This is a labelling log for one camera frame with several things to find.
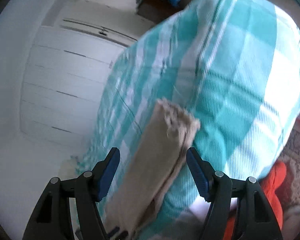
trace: brown folded cloth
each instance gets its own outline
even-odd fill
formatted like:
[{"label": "brown folded cloth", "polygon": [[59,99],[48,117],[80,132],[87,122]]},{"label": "brown folded cloth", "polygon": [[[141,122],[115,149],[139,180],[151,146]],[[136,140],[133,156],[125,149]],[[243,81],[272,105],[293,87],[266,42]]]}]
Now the brown folded cloth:
[{"label": "brown folded cloth", "polygon": [[186,162],[199,120],[166,99],[157,100],[123,182],[106,205],[106,232],[119,227],[129,238],[153,221],[165,193]]}]

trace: teal and white checkered fabric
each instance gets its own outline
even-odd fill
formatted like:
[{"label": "teal and white checkered fabric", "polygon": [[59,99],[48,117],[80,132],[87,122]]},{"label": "teal and white checkered fabric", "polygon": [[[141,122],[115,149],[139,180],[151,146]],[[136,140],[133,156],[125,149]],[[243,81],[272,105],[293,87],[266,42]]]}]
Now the teal and white checkered fabric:
[{"label": "teal and white checkered fabric", "polygon": [[[91,147],[78,173],[111,147],[121,161],[104,205],[121,184],[157,98],[200,119],[193,146],[231,178],[266,176],[300,112],[300,30],[266,0],[194,0],[118,58],[108,78]],[[148,239],[198,196],[185,165],[165,195]]]}]

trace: patterned rug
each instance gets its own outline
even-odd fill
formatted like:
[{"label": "patterned rug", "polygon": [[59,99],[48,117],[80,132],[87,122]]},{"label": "patterned rug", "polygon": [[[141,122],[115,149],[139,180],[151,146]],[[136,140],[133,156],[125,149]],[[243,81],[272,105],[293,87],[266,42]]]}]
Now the patterned rug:
[{"label": "patterned rug", "polygon": [[280,157],[287,166],[287,176],[276,191],[283,209],[300,204],[300,122],[297,121]]}]

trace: red cloth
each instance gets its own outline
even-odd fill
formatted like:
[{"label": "red cloth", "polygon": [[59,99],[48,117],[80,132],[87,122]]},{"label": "red cloth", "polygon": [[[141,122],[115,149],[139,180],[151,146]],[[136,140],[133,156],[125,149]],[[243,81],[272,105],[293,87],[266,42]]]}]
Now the red cloth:
[{"label": "red cloth", "polygon": [[[275,194],[275,190],[282,184],[284,178],[286,177],[287,168],[282,161],[277,161],[268,176],[260,183],[263,192],[265,193],[275,217],[277,218],[280,229],[282,228],[283,223],[283,212],[280,201]],[[234,229],[234,220],[235,216],[232,216],[228,219],[227,227],[223,240],[231,240],[232,232]]]}]

